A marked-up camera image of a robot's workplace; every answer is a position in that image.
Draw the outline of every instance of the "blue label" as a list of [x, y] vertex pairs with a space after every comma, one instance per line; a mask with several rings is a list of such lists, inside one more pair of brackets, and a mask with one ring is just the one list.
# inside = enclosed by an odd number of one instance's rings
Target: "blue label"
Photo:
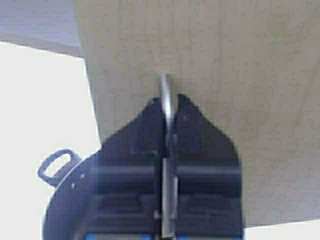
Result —
[[177, 240], [188, 240], [188, 238], [186, 236], [178, 236]]
[[85, 237], [85, 240], [97, 240], [97, 235], [90, 233]]
[[142, 235], [141, 240], [151, 240], [151, 236], [150, 235]]

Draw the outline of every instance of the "metal rod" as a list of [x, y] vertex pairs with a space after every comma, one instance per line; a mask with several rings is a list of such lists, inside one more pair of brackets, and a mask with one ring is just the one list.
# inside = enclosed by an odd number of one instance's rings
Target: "metal rod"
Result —
[[166, 157], [162, 160], [162, 213], [161, 237], [175, 239], [178, 203], [178, 177], [173, 147], [175, 116], [178, 110], [178, 96], [175, 94], [172, 78], [167, 73], [159, 76], [162, 111], [166, 125]]

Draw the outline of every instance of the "light wood surface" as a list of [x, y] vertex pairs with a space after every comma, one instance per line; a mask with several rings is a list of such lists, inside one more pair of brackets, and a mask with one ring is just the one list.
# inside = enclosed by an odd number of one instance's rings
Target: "light wood surface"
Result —
[[318, 0], [74, 0], [100, 139], [173, 75], [235, 142], [249, 227], [320, 218]]

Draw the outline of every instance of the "white surface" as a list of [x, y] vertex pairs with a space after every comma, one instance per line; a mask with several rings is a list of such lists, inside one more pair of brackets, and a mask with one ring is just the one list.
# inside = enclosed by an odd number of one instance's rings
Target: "white surface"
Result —
[[1, 238], [40, 240], [54, 189], [37, 176], [62, 149], [100, 148], [84, 61], [0, 44]]

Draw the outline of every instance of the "wooden board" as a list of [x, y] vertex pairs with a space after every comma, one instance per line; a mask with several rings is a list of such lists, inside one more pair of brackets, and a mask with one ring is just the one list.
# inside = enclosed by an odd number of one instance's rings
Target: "wooden board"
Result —
[[173, 75], [237, 145], [249, 227], [320, 217], [318, 0], [74, 0], [100, 139]]

